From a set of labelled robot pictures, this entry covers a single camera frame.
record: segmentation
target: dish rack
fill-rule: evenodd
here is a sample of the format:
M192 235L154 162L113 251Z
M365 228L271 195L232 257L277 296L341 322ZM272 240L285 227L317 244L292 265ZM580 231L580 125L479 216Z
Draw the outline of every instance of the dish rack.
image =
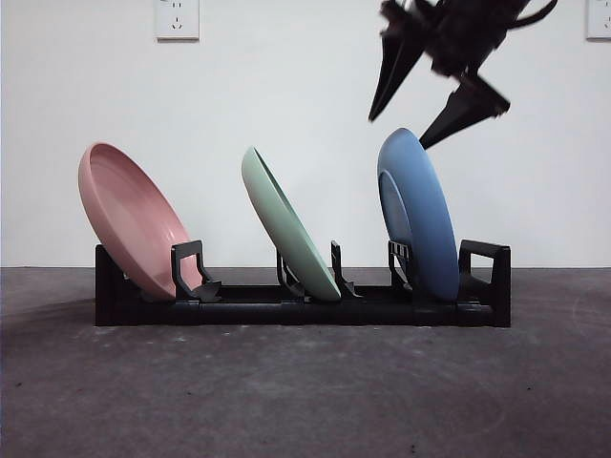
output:
M493 260L490 282L472 275L473 254ZM115 264L102 245L95 249L95 325L141 324L334 324L417 326L511 326L511 250L509 246L463 240L459 252L460 291L455 302L440 302L417 287L415 262L407 276L396 260L409 261L411 247L389 241L390 284L355 285L344 278L340 245L331 242L338 302L319 302L297 281L276 253L277 284L225 285L214 281L203 264L200 240L174 245L169 254L176 299L152 302ZM180 274L180 261L196 257L202 285L191 289Z

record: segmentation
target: electrical outlet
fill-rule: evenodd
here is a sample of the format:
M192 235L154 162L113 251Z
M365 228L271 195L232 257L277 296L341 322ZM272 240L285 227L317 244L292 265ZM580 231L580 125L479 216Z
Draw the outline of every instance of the electrical outlet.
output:
M157 0L158 40L199 40L200 0Z
M611 39L611 0L588 0L587 37Z

